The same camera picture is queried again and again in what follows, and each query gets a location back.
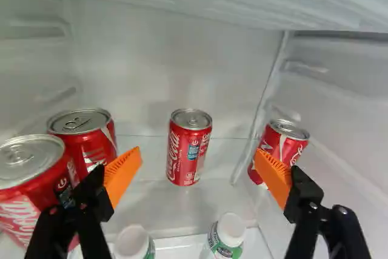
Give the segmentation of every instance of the can lid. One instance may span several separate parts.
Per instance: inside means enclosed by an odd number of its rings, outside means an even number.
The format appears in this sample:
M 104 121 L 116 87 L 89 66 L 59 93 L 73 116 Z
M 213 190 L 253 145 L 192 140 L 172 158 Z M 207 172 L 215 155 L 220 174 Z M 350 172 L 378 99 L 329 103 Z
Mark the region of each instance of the can lid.
M 149 246 L 150 237 L 146 230 L 139 224 L 133 224 L 118 235 L 113 254 L 117 259 L 144 259 Z
M 104 109 L 66 110 L 51 117 L 47 128 L 50 133 L 78 135 L 100 129 L 110 120 L 110 113 Z
M 269 124 L 276 132 L 289 136 L 295 140 L 305 141 L 310 138 L 308 131 L 301 129 L 295 123 L 286 119 L 272 119 Z
M 233 212 L 222 215 L 217 224 L 217 234 L 228 247 L 240 246 L 245 238 L 246 227 L 243 220 Z
M 203 130 L 212 125 L 212 118 L 199 109 L 177 109 L 171 114 L 171 120 L 188 130 Z
M 0 189 L 31 180 L 62 157 L 65 145 L 52 135 L 26 135 L 9 139 L 0 146 Z

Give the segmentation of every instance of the plastic bottle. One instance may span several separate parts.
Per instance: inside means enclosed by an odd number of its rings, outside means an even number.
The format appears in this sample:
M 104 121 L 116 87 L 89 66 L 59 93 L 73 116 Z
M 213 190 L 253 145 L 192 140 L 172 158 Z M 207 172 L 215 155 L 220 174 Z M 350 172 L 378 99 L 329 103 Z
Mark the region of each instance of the plastic bottle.
M 199 259 L 239 259 L 246 227 L 236 214 L 228 212 L 213 224 Z
M 113 254 L 116 259 L 154 259 L 155 244 L 142 226 L 133 224 L 117 236 Z

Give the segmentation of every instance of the bottle top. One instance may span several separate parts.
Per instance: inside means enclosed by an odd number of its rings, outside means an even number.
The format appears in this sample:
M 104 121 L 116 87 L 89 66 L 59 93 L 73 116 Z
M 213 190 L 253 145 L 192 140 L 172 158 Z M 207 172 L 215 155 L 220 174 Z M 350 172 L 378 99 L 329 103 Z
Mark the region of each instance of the bottle top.
M 117 236 L 113 254 L 116 259 L 143 259 L 147 255 L 149 245 L 150 237 L 146 230 L 139 224 L 133 224 Z
M 227 212 L 218 220 L 217 234 L 228 247 L 238 247 L 244 241 L 246 227 L 243 220 L 232 212 Z

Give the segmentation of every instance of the green label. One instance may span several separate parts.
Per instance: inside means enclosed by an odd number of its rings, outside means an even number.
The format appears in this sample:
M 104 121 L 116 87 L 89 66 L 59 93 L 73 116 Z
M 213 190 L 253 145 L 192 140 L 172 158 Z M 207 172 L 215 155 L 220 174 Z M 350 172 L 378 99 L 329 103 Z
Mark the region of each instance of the green label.
M 213 224 L 212 229 L 207 235 L 207 241 L 209 243 L 210 250 L 212 250 L 214 254 L 219 253 L 224 258 L 231 258 L 231 259 L 240 258 L 243 252 L 243 244 L 234 248 L 226 246 L 223 242 L 221 242 L 221 240 L 218 237 L 217 224 L 218 222 Z
M 148 247 L 147 254 L 144 256 L 144 259 L 155 259 L 155 244 L 151 237 L 150 237 L 150 245 Z

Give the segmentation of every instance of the red soda can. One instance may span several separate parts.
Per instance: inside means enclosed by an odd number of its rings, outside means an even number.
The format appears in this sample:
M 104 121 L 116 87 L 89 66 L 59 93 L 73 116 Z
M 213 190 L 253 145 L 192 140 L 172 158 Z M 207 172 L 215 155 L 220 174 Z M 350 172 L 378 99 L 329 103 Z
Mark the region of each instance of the red soda can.
M 28 246 L 42 210 L 75 205 L 79 179 L 69 169 L 73 159 L 55 136 L 18 136 L 0 146 L 0 228 L 16 244 Z
M 65 142 L 81 180 L 97 165 L 117 158 L 115 125 L 104 109 L 60 112 L 47 121 L 47 128 Z
M 212 118 L 198 109 L 178 109 L 171 114 L 167 148 L 167 178 L 175 185 L 198 182 L 212 132 Z
M 285 119 L 272 119 L 264 129 L 258 148 L 291 167 L 308 145 L 309 138 L 308 131 L 299 128 L 295 123 Z M 253 161 L 248 165 L 248 175 L 255 184 L 263 183 Z

